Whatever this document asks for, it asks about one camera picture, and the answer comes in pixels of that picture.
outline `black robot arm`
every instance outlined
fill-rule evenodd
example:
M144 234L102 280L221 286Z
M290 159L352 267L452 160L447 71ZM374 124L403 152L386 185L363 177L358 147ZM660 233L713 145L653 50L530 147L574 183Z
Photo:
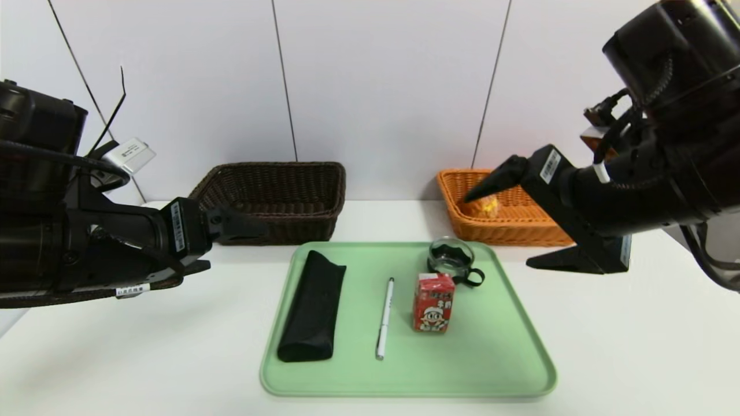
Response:
M722 0L664 0L603 52L633 106L619 120L602 106L587 110L609 127L594 165L576 168L548 145L510 158L466 200L521 184L576 242L528 260L540 269L625 272L632 233L679 224L702 269L740 291L740 278L715 270L738 268L705 249L705 222L740 208L740 21ZM615 143L619 155L604 162Z
M0 308L172 288L210 268L199 257L214 241L266 232L187 198L163 209L114 204L102 191L130 176L75 156L86 115L71 101L0 83Z

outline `green tray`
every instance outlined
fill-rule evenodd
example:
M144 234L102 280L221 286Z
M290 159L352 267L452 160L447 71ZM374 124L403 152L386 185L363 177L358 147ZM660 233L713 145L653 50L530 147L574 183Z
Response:
M331 243L300 246L260 370L264 388L280 396L534 397L555 388L556 372L488 246L470 243L477 288L458 285L447 333L411 328L417 275L425 272L429 243ZM284 363L278 344L310 250L347 266L334 334L334 357ZM388 279L395 278L386 358L375 359Z

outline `pen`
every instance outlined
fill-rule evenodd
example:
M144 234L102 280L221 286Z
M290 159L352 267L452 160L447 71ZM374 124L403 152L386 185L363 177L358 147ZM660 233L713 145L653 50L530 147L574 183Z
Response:
M380 322L380 332L377 335L375 357L382 360L386 357L386 341L388 340L388 322L391 318L391 302L393 301L393 278L388 279L386 289L386 303L383 306L383 319Z

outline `cup handle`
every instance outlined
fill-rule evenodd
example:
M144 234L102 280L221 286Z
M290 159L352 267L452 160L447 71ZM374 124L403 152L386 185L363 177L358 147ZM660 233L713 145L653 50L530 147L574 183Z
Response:
M477 273L480 276L480 282L474 282L470 280L470 275L473 273ZM478 287L483 284L484 280L485 280L485 275L483 274L483 272L480 271L480 269L470 269L470 273L468 273L468 277L465 278L465 281L463 281L463 283L470 287Z

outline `brown wicker basket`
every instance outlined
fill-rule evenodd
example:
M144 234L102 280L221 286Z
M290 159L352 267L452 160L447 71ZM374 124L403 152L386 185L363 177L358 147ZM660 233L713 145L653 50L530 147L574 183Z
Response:
M262 238L228 245L328 241L344 205L344 167L335 162L249 162L216 166L190 193L201 209L229 207L267 223Z
M437 175L447 203L452 229L458 238L497 246L568 246L573 241L521 187L497 194L495 218L463 214L458 203L490 170L451 169Z

